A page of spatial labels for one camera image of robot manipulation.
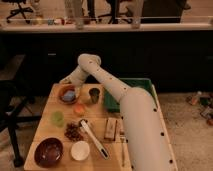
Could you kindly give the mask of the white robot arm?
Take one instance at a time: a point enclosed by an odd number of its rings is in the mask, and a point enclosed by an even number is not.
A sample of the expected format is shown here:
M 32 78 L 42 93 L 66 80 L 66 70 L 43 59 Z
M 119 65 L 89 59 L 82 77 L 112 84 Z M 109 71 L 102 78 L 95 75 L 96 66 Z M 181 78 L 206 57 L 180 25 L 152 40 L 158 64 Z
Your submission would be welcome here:
M 167 131 L 152 95 L 130 87 L 101 68 L 101 58 L 81 54 L 78 66 L 60 83 L 80 87 L 92 75 L 120 104 L 128 150 L 134 171 L 177 171 Z

